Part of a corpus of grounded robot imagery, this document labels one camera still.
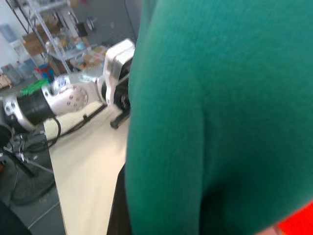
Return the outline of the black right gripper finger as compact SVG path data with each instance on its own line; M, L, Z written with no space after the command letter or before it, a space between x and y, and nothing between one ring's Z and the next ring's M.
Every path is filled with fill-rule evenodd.
M110 126L113 129L118 129L119 126L130 116L129 113L121 113L114 120L110 122Z
M116 180L107 235L131 234L132 231L125 192L125 165L123 165Z

